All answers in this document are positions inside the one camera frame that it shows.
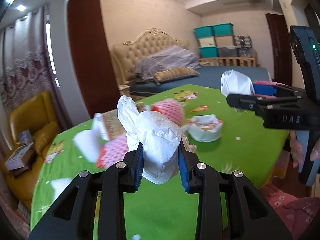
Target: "white dot on tablecloth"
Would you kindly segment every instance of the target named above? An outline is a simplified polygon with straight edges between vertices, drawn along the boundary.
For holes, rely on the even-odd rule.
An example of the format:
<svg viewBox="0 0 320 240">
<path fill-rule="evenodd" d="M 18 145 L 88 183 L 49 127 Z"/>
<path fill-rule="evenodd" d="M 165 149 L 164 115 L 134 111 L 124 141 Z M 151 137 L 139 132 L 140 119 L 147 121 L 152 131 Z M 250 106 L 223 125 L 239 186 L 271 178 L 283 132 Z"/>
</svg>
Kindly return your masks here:
<svg viewBox="0 0 320 240">
<path fill-rule="evenodd" d="M 141 236 L 140 235 L 134 235 L 132 237 L 132 240 L 140 240 L 141 239 Z"/>
</svg>

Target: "silver bolt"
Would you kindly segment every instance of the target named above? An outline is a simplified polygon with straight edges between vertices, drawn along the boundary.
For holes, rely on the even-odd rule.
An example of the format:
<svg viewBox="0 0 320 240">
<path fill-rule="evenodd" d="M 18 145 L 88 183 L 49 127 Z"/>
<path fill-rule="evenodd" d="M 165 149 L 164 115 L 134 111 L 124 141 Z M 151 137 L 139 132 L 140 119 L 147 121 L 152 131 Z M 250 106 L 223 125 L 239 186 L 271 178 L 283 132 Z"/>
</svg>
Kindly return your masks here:
<svg viewBox="0 0 320 240">
<path fill-rule="evenodd" d="M 205 165 L 204 163 L 198 163 L 198 164 L 197 164 L 197 168 L 198 168 L 198 169 L 203 170 L 203 169 L 205 169 L 206 167 L 207 167 L 207 165 Z"/>
<path fill-rule="evenodd" d="M 86 176 L 88 176 L 89 175 L 89 171 L 81 171 L 80 173 L 79 173 L 79 176 L 81 177 L 81 178 L 85 178 Z"/>
<path fill-rule="evenodd" d="M 125 163 L 124 162 L 119 162 L 119 163 L 117 163 L 116 164 L 116 167 L 118 168 L 118 169 L 123 169 L 124 167 L 125 167 Z"/>
<path fill-rule="evenodd" d="M 243 177 L 243 172 L 241 172 L 241 171 L 235 171 L 233 174 L 234 174 L 237 178 L 242 178 L 242 177 Z"/>
</svg>

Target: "striped pillow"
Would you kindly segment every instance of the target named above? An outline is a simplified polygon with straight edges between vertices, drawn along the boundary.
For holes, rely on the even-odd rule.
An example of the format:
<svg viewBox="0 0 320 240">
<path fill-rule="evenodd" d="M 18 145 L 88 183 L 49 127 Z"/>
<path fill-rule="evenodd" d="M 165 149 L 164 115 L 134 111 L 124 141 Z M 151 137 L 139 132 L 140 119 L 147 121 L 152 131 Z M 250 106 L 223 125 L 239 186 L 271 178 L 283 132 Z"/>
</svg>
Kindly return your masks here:
<svg viewBox="0 0 320 240">
<path fill-rule="evenodd" d="M 200 73 L 190 67 L 177 67 L 173 69 L 167 69 L 164 71 L 159 71 L 155 73 L 154 79 L 155 82 L 160 85 L 168 81 L 199 76 Z"/>
</svg>

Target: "gray blanket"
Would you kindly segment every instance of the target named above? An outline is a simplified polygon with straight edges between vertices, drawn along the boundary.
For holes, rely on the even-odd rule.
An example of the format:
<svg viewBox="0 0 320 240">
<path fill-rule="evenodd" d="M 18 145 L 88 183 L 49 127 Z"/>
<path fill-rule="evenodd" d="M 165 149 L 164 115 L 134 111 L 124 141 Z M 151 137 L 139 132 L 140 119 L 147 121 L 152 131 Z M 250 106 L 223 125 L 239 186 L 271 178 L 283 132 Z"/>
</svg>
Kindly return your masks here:
<svg viewBox="0 0 320 240">
<path fill-rule="evenodd" d="M 172 46 L 141 59 L 136 64 L 135 73 L 143 80 L 151 81 L 155 73 L 176 67 L 200 68 L 199 59 L 190 50 Z"/>
</svg>

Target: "hand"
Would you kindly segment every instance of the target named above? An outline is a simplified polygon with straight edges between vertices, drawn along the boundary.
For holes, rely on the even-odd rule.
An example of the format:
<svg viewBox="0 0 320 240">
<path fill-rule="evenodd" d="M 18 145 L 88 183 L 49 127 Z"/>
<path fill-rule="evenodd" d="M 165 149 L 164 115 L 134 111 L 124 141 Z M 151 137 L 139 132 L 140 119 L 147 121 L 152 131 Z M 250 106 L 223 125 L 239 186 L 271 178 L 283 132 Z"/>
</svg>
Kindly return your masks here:
<svg viewBox="0 0 320 240">
<path fill-rule="evenodd" d="M 291 155 L 293 159 L 292 166 L 294 168 L 298 167 L 299 164 L 303 164 L 304 156 L 303 156 L 303 147 L 302 144 L 297 140 L 296 132 L 294 130 L 290 131 L 290 145 L 291 145 Z M 315 160 L 320 158 L 320 138 L 316 142 L 315 146 L 310 155 L 310 160 L 314 162 Z"/>
</svg>

